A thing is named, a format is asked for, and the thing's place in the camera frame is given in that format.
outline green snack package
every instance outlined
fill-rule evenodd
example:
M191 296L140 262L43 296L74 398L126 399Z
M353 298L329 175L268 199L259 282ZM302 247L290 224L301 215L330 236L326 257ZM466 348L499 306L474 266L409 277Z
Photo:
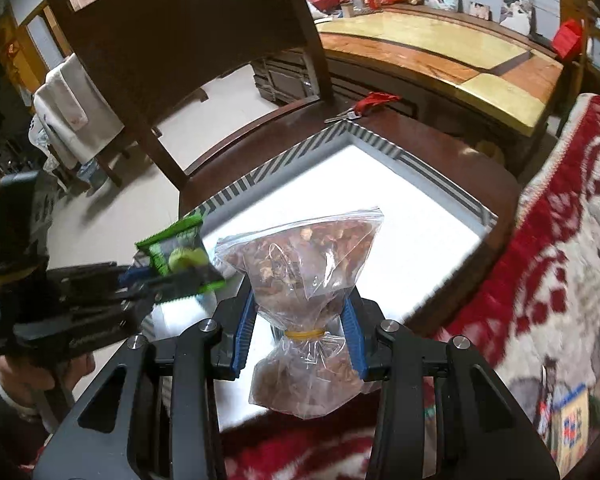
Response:
M209 262L200 237L202 217L199 214L184 217L163 231L136 243L146 254L161 276L167 276L195 267L202 277L198 294L216 290L224 285L224 278Z

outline floral blanket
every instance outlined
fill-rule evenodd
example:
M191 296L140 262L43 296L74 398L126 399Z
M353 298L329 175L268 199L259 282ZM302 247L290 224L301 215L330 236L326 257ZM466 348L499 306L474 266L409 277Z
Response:
M578 98L558 145L523 192L507 251L436 336L459 333L532 420L548 362L556 400L584 384L589 405L595 399L600 406L600 96ZM228 476L364 478L377 408L377 396L358 396L310 424L280 416L260 432L255 420L224 434Z

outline metal screw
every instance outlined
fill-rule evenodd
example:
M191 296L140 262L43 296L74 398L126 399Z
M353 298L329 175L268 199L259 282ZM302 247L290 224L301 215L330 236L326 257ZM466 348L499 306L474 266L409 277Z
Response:
M380 323L380 328L385 332L396 332L400 328L400 323L393 319L385 319Z
M127 339L126 346L128 348L131 348L132 350L136 350L137 348L144 346L148 342L149 340L145 336L143 336L142 334L138 334L133 335L129 339Z
M213 319L203 319L198 323L198 327L202 332L212 332L216 329L218 323L216 323Z
M461 350L466 350L467 348L469 348L469 346L471 346L471 341L469 341L469 338L463 335L457 335L454 338L454 346Z

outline tile floor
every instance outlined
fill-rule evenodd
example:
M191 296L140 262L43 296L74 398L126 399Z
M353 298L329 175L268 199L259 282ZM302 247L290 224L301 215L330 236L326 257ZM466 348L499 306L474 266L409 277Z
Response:
M190 102L158 125L160 140L183 169L221 139L276 109L258 94L250 66L204 88L207 101ZM108 181L93 196L83 193L58 202L48 232L51 268L108 260L131 263L135 242L178 219L178 191L139 146L129 153L129 160L119 157L113 165L123 180L121 189ZM96 373L117 348L96 353ZM74 393L81 394L94 375L84 378Z

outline human hand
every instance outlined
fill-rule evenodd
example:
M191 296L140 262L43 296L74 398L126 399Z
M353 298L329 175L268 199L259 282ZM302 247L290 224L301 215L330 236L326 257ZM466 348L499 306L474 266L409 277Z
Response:
M93 353L81 355L69 361L62 375L64 386L72 391L77 382L95 370ZM32 406L31 390L51 390L56 385L53 376L45 368L31 364L30 359L0 356L0 386L14 402Z

